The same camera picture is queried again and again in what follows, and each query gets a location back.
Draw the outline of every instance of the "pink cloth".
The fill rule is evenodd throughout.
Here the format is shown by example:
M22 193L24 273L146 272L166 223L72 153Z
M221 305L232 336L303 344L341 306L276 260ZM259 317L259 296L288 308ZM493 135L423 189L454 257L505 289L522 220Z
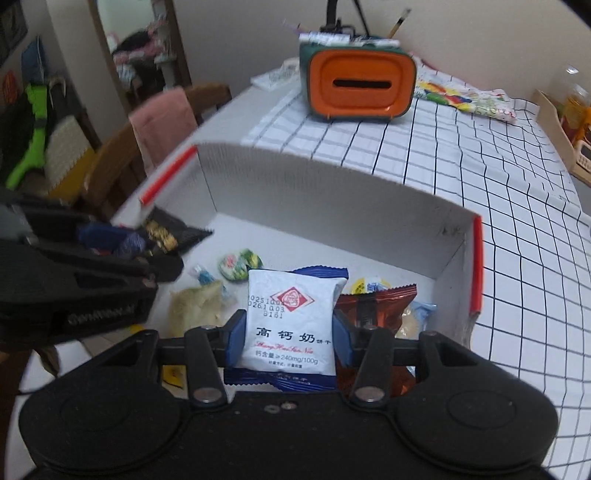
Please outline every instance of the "pink cloth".
M152 97L129 116L129 121L148 175L197 128L182 87Z

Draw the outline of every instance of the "chair backrest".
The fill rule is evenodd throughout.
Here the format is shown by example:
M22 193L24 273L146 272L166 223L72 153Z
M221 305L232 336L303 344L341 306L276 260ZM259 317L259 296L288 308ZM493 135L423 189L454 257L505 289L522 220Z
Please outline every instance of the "chair backrest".
M219 109L232 100L230 88L223 83L193 85L186 94L198 125L203 123L204 111ZM82 198L89 210L109 220L145 178L134 129L127 123L97 152L82 187Z

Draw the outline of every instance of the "red snack package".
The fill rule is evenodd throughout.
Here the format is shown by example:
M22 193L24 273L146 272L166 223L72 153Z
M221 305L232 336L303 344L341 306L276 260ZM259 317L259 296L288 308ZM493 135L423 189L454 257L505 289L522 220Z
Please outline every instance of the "red snack package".
M417 286L391 288L389 290L353 295L341 295L336 307L356 327L376 325L396 333L402 325L402 313L417 296Z

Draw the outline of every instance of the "blue snack package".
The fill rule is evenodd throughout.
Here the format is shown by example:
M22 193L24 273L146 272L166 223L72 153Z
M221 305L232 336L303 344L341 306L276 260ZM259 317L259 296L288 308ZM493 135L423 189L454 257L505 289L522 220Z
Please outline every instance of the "blue snack package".
M347 271L347 269L345 268L333 268L333 267L325 267L322 265L317 265L317 266L313 266L313 267L304 267L304 268L300 268L288 273L293 273L293 274L298 274L298 275L305 275L308 277L316 277L316 278L324 278L324 279L333 279L333 278L341 278L341 279L348 279L349 278L349 273ZM289 312L292 312L292 309L295 310L299 307L300 304L298 304L297 306L294 306L292 304L290 304L290 300L294 300L291 297L288 298L287 296L284 296L282 298L282 302L283 300L285 300L285 303L279 304L277 303L277 306L275 308L279 309L281 307L281 309L286 312L286 309ZM258 330L263 330L264 333L267 333L267 331L270 332L270 330L267 330L267 328L260 328L257 326ZM287 337L286 334L288 333L292 333L292 332L287 332L286 330L296 330L296 326L291 325L289 327L282 327L282 332L280 332L280 335L282 335L282 339L284 340L285 345L276 345L276 344L266 344L264 341L258 342L258 344L260 344L261 346L261 351L257 351L256 355L258 355L259 357L261 357L261 364L265 365L265 362L269 362L269 363L275 363L275 358L278 359L277 364L281 365L285 365L285 367L289 368L289 369L293 369L293 368L301 368L302 369L302 373L299 372L284 372L284 371L277 371L278 368L275 369L275 371L261 371L261 364L256 365L256 370L253 368L244 368L244 367L235 367L232 365L233 368L226 368L224 370L224 383L226 383L227 385L260 385L260 384L271 384L274 387L278 388L281 391L292 391L292 392L316 392L316 391L329 391L329 390L335 390L337 385L336 385L336 373L334 370L334 366L332 365L332 368L330 369L330 374L326 374L326 371L323 371L323 373L318 373L317 371L314 373L311 373L309 371L309 364L310 363L314 363L315 365L317 365L320 362L322 362L322 360L320 358L315 358L314 356L311 355L299 355L299 353L306 353L306 352L302 352L301 350L298 349L297 347L297 343L295 345L291 345L290 343L288 343L288 340L292 340L291 335L289 337ZM302 338L300 338L301 341L303 342L309 342L312 341L312 343L309 344L310 348L323 348L324 350L327 349L327 347L330 348L330 353L332 354L330 357L330 361L332 362L332 364L334 364L334 352L333 352L333 347L332 347L332 335L330 334L330 332L332 331L332 322L330 324L329 327L329 331L326 333L325 337L329 337L330 336L330 340L328 338L324 338L322 337L322 339L320 338L315 338L314 335L311 334L303 334L300 337L306 336L307 335L307 339L306 340L302 340ZM297 339L297 334L294 333L294 340Z

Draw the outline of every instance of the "wall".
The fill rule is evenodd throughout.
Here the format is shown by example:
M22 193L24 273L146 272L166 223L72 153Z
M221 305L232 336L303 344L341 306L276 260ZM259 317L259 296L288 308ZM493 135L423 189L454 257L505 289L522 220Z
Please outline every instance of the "wall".
M99 138L106 141L125 125L127 117L103 56L89 4L85 0L47 0L47 6L78 97Z
M119 40L154 21L151 0L98 0L105 33L115 32Z
M0 78L3 78L9 70L12 70L22 87L21 79L21 53L27 48L36 36L41 37L45 49L47 68L50 73L65 73L66 66L61 55L56 34L51 24L51 18L45 0L21 0L22 11L27 20L28 32L25 38L17 45L17 48L0 68ZM0 95L0 110L4 108L4 99Z
M174 0L194 82L229 83L233 94L249 78L297 55L284 18L318 28L325 0ZM351 0L340 0L343 22L361 23ZM403 47L434 67L484 89L529 98L546 88L563 63L591 79L591 30L560 0L362 0L372 33L386 35L402 10Z

